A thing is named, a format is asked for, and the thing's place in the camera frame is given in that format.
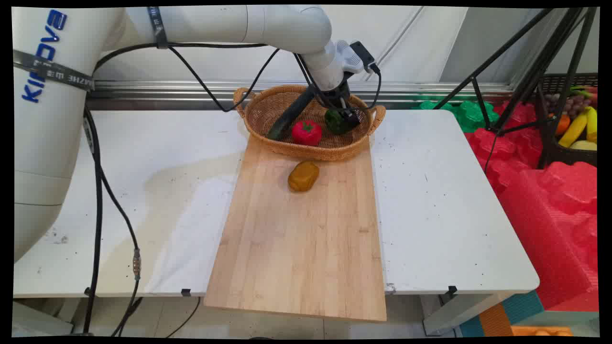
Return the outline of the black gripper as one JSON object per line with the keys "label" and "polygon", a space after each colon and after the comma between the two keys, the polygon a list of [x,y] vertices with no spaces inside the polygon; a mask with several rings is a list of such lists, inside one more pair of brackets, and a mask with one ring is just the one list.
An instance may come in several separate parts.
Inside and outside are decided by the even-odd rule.
{"label": "black gripper", "polygon": [[343,79],[338,87],[330,91],[319,91],[318,102],[322,107],[338,111],[343,118],[348,118],[348,127],[358,127],[361,124],[361,110],[350,106],[348,79]]}

